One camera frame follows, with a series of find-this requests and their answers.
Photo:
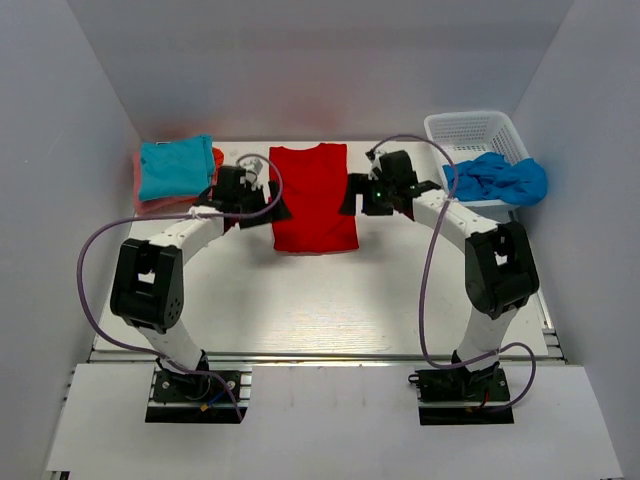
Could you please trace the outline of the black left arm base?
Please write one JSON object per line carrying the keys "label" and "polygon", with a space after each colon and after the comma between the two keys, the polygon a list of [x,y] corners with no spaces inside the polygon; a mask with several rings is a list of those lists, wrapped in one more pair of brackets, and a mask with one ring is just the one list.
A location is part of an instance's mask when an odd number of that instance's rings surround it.
{"label": "black left arm base", "polygon": [[248,410],[250,372],[217,370],[210,375],[182,374],[158,365],[151,380],[147,424],[239,425]]}

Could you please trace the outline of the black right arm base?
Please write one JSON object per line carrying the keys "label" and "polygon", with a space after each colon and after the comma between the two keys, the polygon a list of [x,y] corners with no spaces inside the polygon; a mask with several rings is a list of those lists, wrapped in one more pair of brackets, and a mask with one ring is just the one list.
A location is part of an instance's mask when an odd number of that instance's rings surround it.
{"label": "black right arm base", "polygon": [[477,372],[416,370],[407,377],[416,389],[421,426],[480,426],[514,423],[504,370],[495,363]]}

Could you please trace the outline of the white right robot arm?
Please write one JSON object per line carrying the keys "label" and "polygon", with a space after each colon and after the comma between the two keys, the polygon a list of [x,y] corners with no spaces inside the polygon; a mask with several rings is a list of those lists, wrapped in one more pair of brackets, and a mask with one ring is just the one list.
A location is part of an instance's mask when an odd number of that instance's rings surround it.
{"label": "white right robot arm", "polygon": [[504,350],[510,323],[539,289],[539,277],[524,227],[499,223],[458,202],[453,187],[419,180],[409,154],[366,154],[371,168],[351,174],[340,214],[388,216],[399,213],[431,228],[433,240],[444,238],[464,256],[464,289],[471,304],[463,338],[448,369],[453,390],[472,399],[488,385]]}

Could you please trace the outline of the crumpled blue t shirt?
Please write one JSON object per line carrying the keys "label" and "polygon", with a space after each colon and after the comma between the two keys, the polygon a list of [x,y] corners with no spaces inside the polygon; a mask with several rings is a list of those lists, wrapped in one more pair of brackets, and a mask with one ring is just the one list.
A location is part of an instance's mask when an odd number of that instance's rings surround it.
{"label": "crumpled blue t shirt", "polygon": [[456,165],[458,184],[454,196],[460,201],[500,200],[514,206],[533,206],[548,192],[544,168],[533,158],[510,164],[504,155],[486,152]]}

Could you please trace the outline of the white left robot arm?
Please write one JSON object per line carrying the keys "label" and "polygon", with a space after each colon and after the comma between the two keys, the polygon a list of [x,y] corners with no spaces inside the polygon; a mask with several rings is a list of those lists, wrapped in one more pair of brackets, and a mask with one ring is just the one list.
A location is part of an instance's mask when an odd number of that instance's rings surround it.
{"label": "white left robot arm", "polygon": [[205,396],[212,377],[199,366],[204,351],[182,321],[184,266],[233,226],[251,228],[291,217],[283,200],[282,175],[274,173],[266,199],[258,168],[223,166],[217,182],[196,197],[186,216],[159,234],[129,238],[120,247],[111,312],[146,338],[161,367],[178,374],[177,387],[188,398]]}

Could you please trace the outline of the white plastic basket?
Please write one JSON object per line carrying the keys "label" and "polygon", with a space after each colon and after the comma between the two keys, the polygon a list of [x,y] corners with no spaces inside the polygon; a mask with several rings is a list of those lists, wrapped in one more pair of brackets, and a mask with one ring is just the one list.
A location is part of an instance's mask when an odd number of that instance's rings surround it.
{"label": "white plastic basket", "polygon": [[431,158],[445,190],[452,182],[450,162],[458,165],[492,153],[500,155],[522,180],[526,193],[509,195],[515,203],[500,199],[461,201],[467,208],[485,217],[499,217],[524,206],[540,202],[547,194],[544,170],[534,163],[511,119],[500,111],[480,110],[441,113],[424,119],[427,137],[438,146],[431,147]]}

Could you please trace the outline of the red t shirt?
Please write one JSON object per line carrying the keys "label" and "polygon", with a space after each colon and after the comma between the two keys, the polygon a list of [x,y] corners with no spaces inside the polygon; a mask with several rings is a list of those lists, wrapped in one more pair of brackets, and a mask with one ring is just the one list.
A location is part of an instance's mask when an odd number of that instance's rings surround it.
{"label": "red t shirt", "polygon": [[291,218],[272,224],[274,249],[288,254],[333,254],[359,248],[355,218],[339,213],[348,186],[347,146],[308,149],[272,146],[269,176],[280,173]]}

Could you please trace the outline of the folded pink t shirt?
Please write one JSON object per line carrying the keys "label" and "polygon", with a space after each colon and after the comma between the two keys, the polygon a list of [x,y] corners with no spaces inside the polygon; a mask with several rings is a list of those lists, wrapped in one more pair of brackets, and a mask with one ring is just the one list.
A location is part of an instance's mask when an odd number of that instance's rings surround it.
{"label": "folded pink t shirt", "polygon": [[133,205],[134,210],[139,215],[150,214],[163,209],[166,209],[173,205],[179,205],[183,203],[193,202],[196,197],[191,196],[171,196],[166,198],[152,199],[147,201],[141,201],[139,198],[139,190],[142,184],[141,175],[141,155],[136,152],[132,157],[133,166]]}

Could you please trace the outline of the folded orange t shirt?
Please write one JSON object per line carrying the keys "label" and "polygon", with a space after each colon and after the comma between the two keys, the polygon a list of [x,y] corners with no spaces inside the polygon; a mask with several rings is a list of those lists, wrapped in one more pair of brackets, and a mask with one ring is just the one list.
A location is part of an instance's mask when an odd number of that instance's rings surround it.
{"label": "folded orange t shirt", "polygon": [[214,162],[214,171],[217,172],[218,169],[224,164],[224,153],[216,147],[212,148],[213,162]]}

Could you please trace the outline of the folded teal t shirt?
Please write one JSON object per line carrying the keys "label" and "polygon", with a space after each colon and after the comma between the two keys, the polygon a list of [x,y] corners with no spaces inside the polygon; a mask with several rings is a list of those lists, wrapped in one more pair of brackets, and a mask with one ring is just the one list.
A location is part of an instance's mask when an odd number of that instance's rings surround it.
{"label": "folded teal t shirt", "polygon": [[146,202],[197,196],[211,184],[214,173],[210,135],[172,142],[144,142],[140,148],[138,198]]}

